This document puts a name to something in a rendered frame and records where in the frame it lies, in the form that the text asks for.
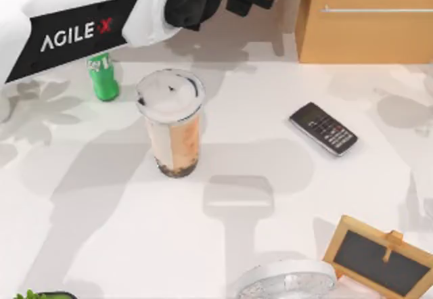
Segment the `wooden cupboard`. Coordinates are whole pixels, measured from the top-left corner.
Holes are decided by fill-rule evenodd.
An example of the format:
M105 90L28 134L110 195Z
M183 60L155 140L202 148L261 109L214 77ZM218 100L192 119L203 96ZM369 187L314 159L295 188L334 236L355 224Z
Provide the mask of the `wooden cupboard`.
M295 26L304 64L433 62L433 14L329 14L331 8L433 9L433 0L300 0Z

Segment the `milk tea cup with lid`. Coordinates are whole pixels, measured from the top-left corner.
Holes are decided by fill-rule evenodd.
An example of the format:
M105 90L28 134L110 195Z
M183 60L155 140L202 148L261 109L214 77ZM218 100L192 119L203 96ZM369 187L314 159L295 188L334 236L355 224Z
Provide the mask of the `milk tea cup with lid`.
M190 175L200 157L202 81L192 72L166 68L143 77L135 90L159 170L172 178Z

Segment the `green bottle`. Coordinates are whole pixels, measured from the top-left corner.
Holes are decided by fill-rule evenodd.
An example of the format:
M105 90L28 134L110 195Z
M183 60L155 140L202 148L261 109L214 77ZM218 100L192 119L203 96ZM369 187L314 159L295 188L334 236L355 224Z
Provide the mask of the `green bottle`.
M87 70L93 84L95 96L101 101L112 101L119 96L119 84L114 74L114 65L109 53L87 60Z

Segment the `wooden framed blackboard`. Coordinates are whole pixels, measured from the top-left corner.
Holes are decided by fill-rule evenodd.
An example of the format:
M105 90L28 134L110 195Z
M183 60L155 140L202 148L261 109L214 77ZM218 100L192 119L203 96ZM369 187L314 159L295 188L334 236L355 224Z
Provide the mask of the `wooden framed blackboard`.
M403 234L384 233L343 215L323 261L337 278L346 276L386 299L421 299L433 287L433 254L403 240Z

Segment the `white round fan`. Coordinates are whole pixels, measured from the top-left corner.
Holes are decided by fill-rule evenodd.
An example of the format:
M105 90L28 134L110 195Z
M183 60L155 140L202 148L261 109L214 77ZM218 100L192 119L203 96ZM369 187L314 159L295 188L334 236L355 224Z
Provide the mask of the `white round fan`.
M278 260L245 272L235 283L235 299L321 299L336 282L326 262Z

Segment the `green plant in black pot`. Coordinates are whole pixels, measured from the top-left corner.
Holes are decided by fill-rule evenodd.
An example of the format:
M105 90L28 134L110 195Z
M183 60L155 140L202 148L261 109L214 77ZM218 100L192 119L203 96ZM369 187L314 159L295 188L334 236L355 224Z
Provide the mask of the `green plant in black pot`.
M22 294L16 294L12 299L78 299L78 297L65 291L34 292L28 289Z

